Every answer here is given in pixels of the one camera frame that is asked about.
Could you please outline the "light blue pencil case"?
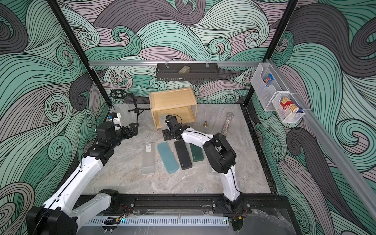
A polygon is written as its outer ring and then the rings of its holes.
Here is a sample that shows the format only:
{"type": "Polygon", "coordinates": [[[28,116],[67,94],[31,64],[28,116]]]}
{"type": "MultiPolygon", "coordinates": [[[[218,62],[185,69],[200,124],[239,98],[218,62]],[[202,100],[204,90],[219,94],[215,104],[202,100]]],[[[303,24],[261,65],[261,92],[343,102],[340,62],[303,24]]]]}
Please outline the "light blue pencil case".
{"type": "Polygon", "coordinates": [[[174,157],[173,152],[171,151],[167,142],[162,142],[157,145],[158,153],[161,157],[161,160],[165,166],[166,171],[169,174],[175,173],[179,169],[179,165],[174,157]]]}

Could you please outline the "black pencil case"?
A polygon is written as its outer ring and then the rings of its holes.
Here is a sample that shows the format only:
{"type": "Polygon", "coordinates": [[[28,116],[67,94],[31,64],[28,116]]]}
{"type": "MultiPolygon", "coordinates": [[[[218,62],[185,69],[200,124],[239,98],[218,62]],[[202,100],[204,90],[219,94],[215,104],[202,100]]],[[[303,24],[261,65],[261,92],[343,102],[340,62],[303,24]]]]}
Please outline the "black pencil case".
{"type": "Polygon", "coordinates": [[[186,169],[192,168],[193,165],[192,165],[185,142],[183,140],[175,141],[174,145],[177,151],[181,169],[186,170],[186,169]]]}

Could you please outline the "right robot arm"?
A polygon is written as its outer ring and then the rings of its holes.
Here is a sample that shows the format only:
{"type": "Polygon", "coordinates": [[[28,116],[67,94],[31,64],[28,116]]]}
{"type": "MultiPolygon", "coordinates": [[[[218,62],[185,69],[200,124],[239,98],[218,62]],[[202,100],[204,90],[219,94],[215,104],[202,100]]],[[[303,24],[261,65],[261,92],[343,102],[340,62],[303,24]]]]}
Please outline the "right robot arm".
{"type": "Polygon", "coordinates": [[[164,122],[167,125],[164,136],[169,140],[175,140],[174,145],[181,168],[189,169],[193,166],[186,144],[192,144],[203,150],[211,168],[220,175],[226,210],[233,213],[242,209],[240,204],[243,200],[243,192],[238,187],[235,173],[237,155],[226,136],[221,133],[205,134],[190,126],[183,126],[175,115],[167,115],[164,122]]]}

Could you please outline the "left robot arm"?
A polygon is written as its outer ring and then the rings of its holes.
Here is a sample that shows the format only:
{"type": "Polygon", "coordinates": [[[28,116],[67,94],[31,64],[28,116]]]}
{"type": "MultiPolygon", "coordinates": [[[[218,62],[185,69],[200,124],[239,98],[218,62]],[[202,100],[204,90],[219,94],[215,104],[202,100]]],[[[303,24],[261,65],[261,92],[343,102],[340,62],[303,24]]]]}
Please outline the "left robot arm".
{"type": "Polygon", "coordinates": [[[89,220],[102,211],[120,209],[117,190],[101,190],[94,198],[75,207],[84,189],[102,170],[125,139],[138,135],[139,124],[120,125],[106,121],[96,128],[97,139],[65,183],[40,207],[32,207],[26,214],[29,235],[75,235],[89,220]]]}

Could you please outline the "translucent rectangular pencil case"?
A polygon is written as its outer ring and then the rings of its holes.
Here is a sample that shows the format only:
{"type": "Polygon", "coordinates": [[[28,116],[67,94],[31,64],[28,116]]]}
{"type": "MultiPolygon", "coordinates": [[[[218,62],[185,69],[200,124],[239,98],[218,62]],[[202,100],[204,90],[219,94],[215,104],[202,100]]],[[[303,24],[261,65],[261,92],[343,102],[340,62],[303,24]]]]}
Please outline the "translucent rectangular pencil case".
{"type": "Polygon", "coordinates": [[[209,175],[218,175],[218,173],[211,167],[209,163],[207,164],[207,168],[208,168],[209,175]]]}

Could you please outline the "translucent case with barcode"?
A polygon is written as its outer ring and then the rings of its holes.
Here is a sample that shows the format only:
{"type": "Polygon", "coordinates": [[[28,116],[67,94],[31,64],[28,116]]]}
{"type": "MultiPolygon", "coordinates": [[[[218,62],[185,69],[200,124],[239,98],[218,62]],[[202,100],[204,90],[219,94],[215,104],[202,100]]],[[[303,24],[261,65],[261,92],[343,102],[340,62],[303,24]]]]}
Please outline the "translucent case with barcode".
{"type": "Polygon", "coordinates": [[[145,143],[143,150],[142,175],[153,175],[155,173],[155,143],[145,143]]]}

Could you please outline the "dark green pencil case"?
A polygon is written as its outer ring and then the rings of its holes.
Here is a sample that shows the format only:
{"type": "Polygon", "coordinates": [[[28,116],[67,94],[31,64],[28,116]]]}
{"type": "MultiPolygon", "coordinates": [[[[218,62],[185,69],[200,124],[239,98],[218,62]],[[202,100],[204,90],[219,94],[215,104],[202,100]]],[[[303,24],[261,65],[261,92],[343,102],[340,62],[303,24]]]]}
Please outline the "dark green pencil case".
{"type": "Polygon", "coordinates": [[[190,144],[190,149],[191,149],[191,154],[192,154],[194,162],[200,162],[204,160],[204,154],[203,154],[202,148],[194,144],[190,144]]]}

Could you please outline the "rounded translucent pencil case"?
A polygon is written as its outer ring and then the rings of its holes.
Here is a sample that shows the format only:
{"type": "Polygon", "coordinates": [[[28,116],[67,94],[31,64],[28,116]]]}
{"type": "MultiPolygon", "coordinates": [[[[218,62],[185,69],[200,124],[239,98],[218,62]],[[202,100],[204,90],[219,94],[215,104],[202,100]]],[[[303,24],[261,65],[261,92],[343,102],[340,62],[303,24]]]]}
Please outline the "rounded translucent pencil case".
{"type": "Polygon", "coordinates": [[[160,124],[161,124],[162,130],[168,129],[168,126],[167,126],[167,123],[166,123],[168,116],[169,116],[169,114],[161,114],[161,116],[160,116],[160,124]]]}

